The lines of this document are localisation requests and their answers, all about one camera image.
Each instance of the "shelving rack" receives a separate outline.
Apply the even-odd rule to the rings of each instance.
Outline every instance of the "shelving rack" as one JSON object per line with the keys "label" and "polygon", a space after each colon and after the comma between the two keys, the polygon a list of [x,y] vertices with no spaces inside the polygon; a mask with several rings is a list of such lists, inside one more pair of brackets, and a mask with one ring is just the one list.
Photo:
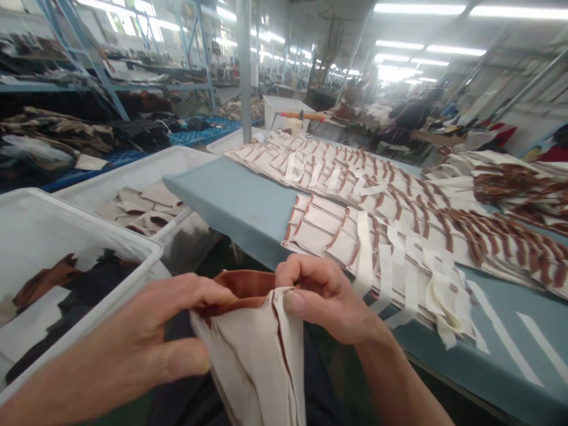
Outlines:
{"label": "shelving rack", "polygon": [[[207,49],[207,37],[205,34],[205,29],[203,28],[202,25],[202,20],[201,20],[201,3],[199,0],[196,0],[195,2],[192,0],[176,0],[174,2],[175,5],[175,10],[176,10],[176,19],[177,19],[177,24],[179,26],[179,33],[180,33],[180,38],[182,39],[182,43],[183,43],[183,48],[184,51],[186,52],[186,57],[189,59],[190,58],[190,50],[192,48],[193,45],[193,39],[195,39],[195,43],[198,49],[198,54],[200,57],[200,62],[201,62],[201,52],[199,51],[199,44],[197,42],[197,37],[195,37],[197,28],[199,28],[200,32],[201,32],[201,37],[202,40],[204,42],[204,57],[205,57],[205,64],[204,64],[204,68],[206,70],[206,75],[207,75],[207,82],[206,83],[199,83],[199,84],[181,84],[181,85],[116,85],[113,84],[105,71],[105,68],[102,66],[102,62],[99,61],[93,61],[92,58],[90,57],[90,55],[88,55],[88,46],[89,46],[89,41],[88,38],[85,34],[85,32],[83,31],[82,26],[80,25],[80,16],[75,8],[75,6],[72,3],[72,0],[55,0],[57,5],[59,6],[61,12],[63,13],[63,16],[65,17],[66,21],[69,23],[71,29],[73,30],[77,40],[79,40],[79,44],[81,46],[81,49],[75,49],[71,46],[71,44],[69,43],[69,41],[66,39],[66,37],[64,36],[63,32],[61,31],[61,28],[59,27],[59,24],[57,23],[57,18],[56,18],[56,12],[53,9],[53,6],[51,4],[51,0],[37,0],[38,5],[40,6],[41,10],[43,11],[44,15],[46,16],[48,22],[51,25],[51,28],[53,30],[53,33],[55,35],[55,37],[57,38],[57,40],[59,41],[59,43],[62,45],[63,49],[65,50],[65,53],[67,54],[69,60],[71,61],[71,63],[73,64],[73,66],[80,72],[82,72],[85,75],[90,75],[88,73],[88,71],[85,69],[85,67],[83,66],[83,64],[80,62],[80,60],[78,59],[78,54],[81,54],[85,57],[87,57],[91,63],[92,68],[95,70],[95,73],[101,83],[101,85],[104,87],[104,89],[106,90],[106,92],[108,93],[111,102],[114,104],[114,107],[117,111],[117,113],[120,115],[120,117],[125,120],[125,121],[129,121],[129,117],[128,114],[126,113],[126,110],[124,109],[122,103],[120,102],[120,99],[117,95],[117,92],[121,92],[121,91],[130,91],[130,90],[148,90],[148,89],[163,89],[164,87],[167,88],[167,90],[169,91],[184,91],[184,92],[191,92],[191,91],[208,91],[210,98],[211,98],[211,115],[214,114],[215,112],[215,92],[214,92],[214,88],[213,88],[213,84],[212,84],[212,80],[211,80],[211,63],[209,60],[209,51]],[[193,6],[194,10],[196,11],[196,16],[194,19],[194,23],[193,23],[193,28],[191,31],[191,36],[189,34],[186,34],[185,31],[183,30],[183,25],[182,25],[182,20],[181,20],[181,16],[179,13],[179,2],[184,2],[187,4],[190,4]],[[156,48],[156,51],[158,51],[158,46],[156,43],[156,38],[153,35],[153,30],[151,29],[151,24],[150,24],[150,19],[151,18],[155,18],[155,17],[151,17],[148,14],[146,14],[145,12],[141,12],[135,9],[131,9],[129,7],[124,7],[124,6],[120,6],[120,5],[116,5],[113,4],[114,7],[116,8],[120,8],[120,9],[124,9],[125,11],[128,11],[130,13],[135,14],[136,16],[136,20],[138,22],[138,24],[140,25],[140,17],[143,17],[147,20],[148,23],[148,33],[151,35],[152,39],[154,40],[154,45]],[[142,33],[142,38],[144,41],[144,45],[146,47],[146,49],[150,49],[150,43],[147,39],[147,35],[144,34],[144,31],[140,31]],[[187,68],[191,69],[191,66],[189,64],[189,60],[187,61]],[[50,84],[50,83],[24,83],[24,84],[16,84],[16,85],[0,85],[0,93],[18,93],[18,92],[74,92],[74,91],[79,91],[82,90],[82,88],[77,88],[76,86],[66,86],[66,87],[61,87],[61,86],[57,86],[55,84]]]}

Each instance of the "white plastic bin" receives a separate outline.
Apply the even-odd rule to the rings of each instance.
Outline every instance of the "white plastic bin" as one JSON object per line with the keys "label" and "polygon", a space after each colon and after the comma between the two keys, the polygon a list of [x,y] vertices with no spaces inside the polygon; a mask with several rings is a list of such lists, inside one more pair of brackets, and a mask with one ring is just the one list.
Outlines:
{"label": "white plastic bin", "polygon": [[[158,242],[85,213],[39,189],[19,189],[1,195],[0,217],[1,299],[15,296],[41,269],[53,267],[69,253],[77,255],[76,267],[80,270],[90,269],[107,248],[123,259],[141,264],[0,393],[2,405],[40,366],[87,335],[149,281],[168,274],[160,262],[162,246]],[[4,387],[4,376],[11,366],[7,360],[0,364],[0,388]]]}
{"label": "white plastic bin", "polygon": [[[183,146],[175,146],[127,164],[93,179],[57,191],[53,195],[94,213],[113,200],[125,186],[143,191],[164,175],[175,175],[202,166],[217,157]],[[218,241],[201,217],[186,208],[151,237],[164,247],[162,262],[173,275],[191,272]]]}
{"label": "white plastic bin", "polygon": [[[281,117],[281,112],[300,112],[312,114],[315,111],[302,101],[279,96],[263,96],[264,99],[264,128],[267,130],[283,128],[286,118]],[[309,120],[304,120],[303,131],[308,131]]]}

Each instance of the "finger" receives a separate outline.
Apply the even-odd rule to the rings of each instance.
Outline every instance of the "finger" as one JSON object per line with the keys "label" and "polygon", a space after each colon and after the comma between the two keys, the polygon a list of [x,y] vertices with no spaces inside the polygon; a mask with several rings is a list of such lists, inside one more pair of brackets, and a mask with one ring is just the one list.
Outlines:
{"label": "finger", "polygon": [[151,325],[164,324],[184,309],[238,300],[229,289],[196,274],[179,275],[152,286],[140,295],[140,312],[150,317]]}
{"label": "finger", "polygon": [[306,254],[291,254],[276,269],[276,287],[293,286],[309,279],[310,283],[326,286],[330,292],[338,291],[347,280],[335,262]]}
{"label": "finger", "polygon": [[147,352],[144,364],[155,384],[204,375],[211,367],[205,344],[196,338],[159,344]]}
{"label": "finger", "polygon": [[328,328],[336,318],[335,303],[319,294],[306,290],[293,290],[284,294],[284,308],[304,321]]}

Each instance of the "black fabric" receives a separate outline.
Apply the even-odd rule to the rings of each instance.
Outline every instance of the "black fabric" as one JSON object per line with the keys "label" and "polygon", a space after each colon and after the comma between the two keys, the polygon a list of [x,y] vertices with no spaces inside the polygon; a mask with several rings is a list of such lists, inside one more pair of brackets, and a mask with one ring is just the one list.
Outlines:
{"label": "black fabric", "polygon": [[[189,313],[181,312],[166,325],[165,340],[195,337]],[[304,391],[308,426],[344,426],[346,416],[307,327],[304,327]],[[230,426],[211,373],[158,386],[146,426]]]}
{"label": "black fabric", "polygon": [[6,374],[10,384],[53,346],[65,333],[119,285],[138,264],[124,262],[107,251],[91,270],[69,282],[65,288],[71,293],[59,303],[61,319],[48,327],[47,336],[26,352]]}

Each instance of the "blue plastic crate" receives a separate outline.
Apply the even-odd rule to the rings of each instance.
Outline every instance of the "blue plastic crate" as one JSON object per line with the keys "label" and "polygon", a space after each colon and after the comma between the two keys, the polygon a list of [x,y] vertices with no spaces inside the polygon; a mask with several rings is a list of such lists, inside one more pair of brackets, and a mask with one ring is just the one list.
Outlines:
{"label": "blue plastic crate", "polygon": [[46,192],[55,192],[60,189],[66,188],[75,183],[83,182],[84,180],[94,178],[95,176],[102,175],[103,173],[110,172],[118,167],[132,163],[133,161],[140,160],[150,154],[142,153],[140,151],[125,151],[120,153],[113,153],[105,156],[105,160],[110,162],[102,170],[71,170],[65,175],[61,176],[58,180],[41,188]]}
{"label": "blue plastic crate", "polygon": [[[205,144],[208,145],[216,140],[221,139],[223,136],[228,135],[229,133],[234,132],[237,129],[240,129],[243,126],[242,121],[233,121],[227,120],[226,118],[220,117],[211,117],[205,118],[200,117],[208,123],[215,123],[215,124],[222,124],[224,125],[222,128],[212,127],[203,131],[188,131],[188,132],[179,132],[173,133],[170,136],[170,141],[172,145],[183,145],[186,147],[190,147],[195,144]],[[253,125],[260,125],[264,123],[264,120],[255,120],[253,121]]]}

